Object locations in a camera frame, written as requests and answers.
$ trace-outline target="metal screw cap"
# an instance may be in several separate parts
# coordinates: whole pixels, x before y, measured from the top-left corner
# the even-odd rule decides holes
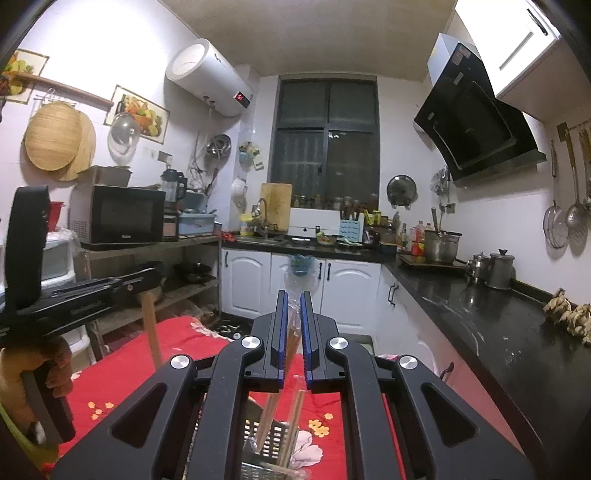
[[[349,346],[349,342],[346,338],[335,337],[329,340],[329,345],[335,350],[342,350],[343,348],[347,348],[347,346]]]
[[[253,337],[250,335],[248,337],[244,337],[241,343],[244,348],[253,349],[258,347],[261,344],[261,341],[258,339],[258,337]]]
[[[187,355],[177,355],[170,360],[170,366],[177,370],[186,368],[189,363],[191,363],[191,359]]]
[[[401,357],[398,363],[400,363],[400,366],[402,368],[406,368],[407,370],[412,370],[413,368],[416,368],[418,365],[417,359],[410,355],[404,355],[403,357]]]

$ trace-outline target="ceiling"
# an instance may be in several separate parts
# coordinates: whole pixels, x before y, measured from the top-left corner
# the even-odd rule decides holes
[[[262,76],[359,72],[422,81],[455,0],[160,0]]]

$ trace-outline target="wooden cutting board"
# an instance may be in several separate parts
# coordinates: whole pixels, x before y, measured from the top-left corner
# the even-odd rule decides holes
[[[25,132],[29,160],[45,171],[59,170],[78,153],[82,126],[77,110],[64,102],[42,106]]]
[[[96,133],[92,121],[85,113],[80,112],[80,123],[82,125],[82,139],[78,153],[69,165],[59,170],[52,171],[51,176],[60,181],[72,181],[78,178],[82,170],[86,170],[92,164],[96,149]]]
[[[291,183],[263,183],[261,185],[261,198],[267,201],[267,218],[269,223],[277,224],[281,232],[287,232],[290,226],[291,208]]]

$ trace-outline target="blue container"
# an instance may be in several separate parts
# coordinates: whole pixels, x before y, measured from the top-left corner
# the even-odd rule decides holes
[[[180,213],[178,234],[184,236],[207,235],[213,233],[214,213]]]

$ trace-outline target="range hood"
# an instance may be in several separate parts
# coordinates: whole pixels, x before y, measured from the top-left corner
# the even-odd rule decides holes
[[[428,61],[433,88],[415,123],[465,186],[546,160],[523,113],[495,98],[474,45],[439,34]]]

